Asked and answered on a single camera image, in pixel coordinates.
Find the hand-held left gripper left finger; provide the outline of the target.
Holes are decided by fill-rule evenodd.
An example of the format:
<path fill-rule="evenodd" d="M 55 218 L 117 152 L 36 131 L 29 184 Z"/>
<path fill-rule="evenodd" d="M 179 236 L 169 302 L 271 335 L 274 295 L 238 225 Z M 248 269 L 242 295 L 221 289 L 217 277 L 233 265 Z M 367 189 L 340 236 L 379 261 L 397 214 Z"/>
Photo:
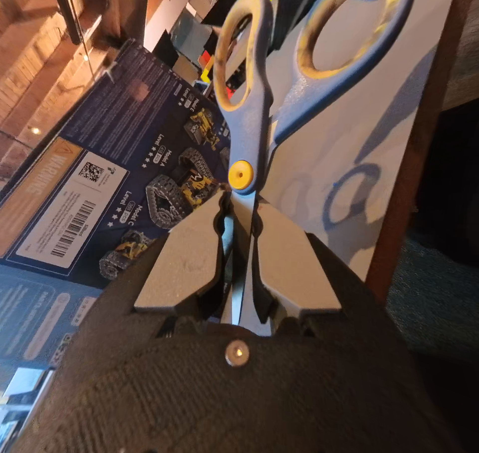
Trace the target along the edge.
<path fill-rule="evenodd" d="M 224 296 L 225 206 L 216 192 L 169 233 L 134 307 L 139 312 L 209 318 Z"/>

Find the grey desk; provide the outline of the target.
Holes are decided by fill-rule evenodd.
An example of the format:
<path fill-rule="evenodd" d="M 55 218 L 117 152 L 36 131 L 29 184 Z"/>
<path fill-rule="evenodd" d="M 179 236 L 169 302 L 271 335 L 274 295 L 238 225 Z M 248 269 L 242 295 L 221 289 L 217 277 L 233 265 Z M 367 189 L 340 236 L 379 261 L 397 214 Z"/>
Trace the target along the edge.
<path fill-rule="evenodd" d="M 473 0 L 414 0 L 391 50 L 275 152 L 262 196 L 385 303 Z"/>

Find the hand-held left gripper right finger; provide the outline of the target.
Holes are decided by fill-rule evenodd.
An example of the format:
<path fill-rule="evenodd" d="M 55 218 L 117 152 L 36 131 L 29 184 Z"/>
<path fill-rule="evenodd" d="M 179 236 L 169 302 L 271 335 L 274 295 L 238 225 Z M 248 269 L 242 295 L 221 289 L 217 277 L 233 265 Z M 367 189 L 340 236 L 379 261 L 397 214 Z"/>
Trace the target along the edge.
<path fill-rule="evenodd" d="M 252 296 L 260 323 L 340 312 L 305 231 L 265 200 L 252 220 Z"/>

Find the blue robot kit box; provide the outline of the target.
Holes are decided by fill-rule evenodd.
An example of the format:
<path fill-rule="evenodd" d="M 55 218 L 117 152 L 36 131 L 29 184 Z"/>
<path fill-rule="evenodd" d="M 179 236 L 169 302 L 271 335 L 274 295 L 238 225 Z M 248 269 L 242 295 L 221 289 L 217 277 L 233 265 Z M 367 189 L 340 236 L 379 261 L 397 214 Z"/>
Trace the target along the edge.
<path fill-rule="evenodd" d="M 102 290 L 227 181 L 217 105 L 135 41 L 1 194 L 1 394 L 56 368 Z"/>

